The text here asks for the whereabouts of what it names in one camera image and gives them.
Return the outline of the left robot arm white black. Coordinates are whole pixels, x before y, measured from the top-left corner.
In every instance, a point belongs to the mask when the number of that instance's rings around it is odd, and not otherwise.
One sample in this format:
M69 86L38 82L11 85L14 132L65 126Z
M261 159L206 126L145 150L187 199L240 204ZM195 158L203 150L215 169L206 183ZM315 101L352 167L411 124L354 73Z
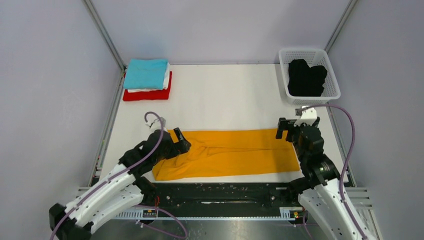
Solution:
M157 205L156 186L144 176L162 160L186 154L191 143L179 128L153 131L146 140L126 151L114 168L75 200L49 209L51 239L88 240L103 224L135 205Z

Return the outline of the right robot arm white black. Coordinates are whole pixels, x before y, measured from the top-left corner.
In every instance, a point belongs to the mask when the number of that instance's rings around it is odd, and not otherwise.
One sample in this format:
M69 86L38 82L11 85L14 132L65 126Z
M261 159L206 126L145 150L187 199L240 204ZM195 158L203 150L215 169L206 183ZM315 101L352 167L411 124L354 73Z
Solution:
M303 174L289 183L287 201L301 205L329 240L375 240L349 199L338 169L324 153L318 122L307 125L284 117L278 120L276 139L286 134Z

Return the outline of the yellow t shirt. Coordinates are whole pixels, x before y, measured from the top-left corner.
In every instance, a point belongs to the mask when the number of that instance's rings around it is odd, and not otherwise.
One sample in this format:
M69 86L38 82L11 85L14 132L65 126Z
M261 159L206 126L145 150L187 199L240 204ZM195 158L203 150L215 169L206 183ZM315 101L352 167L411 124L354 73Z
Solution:
M291 143L276 138L277 130L184 131L191 143L187 153L157 163L156 181L297 172Z

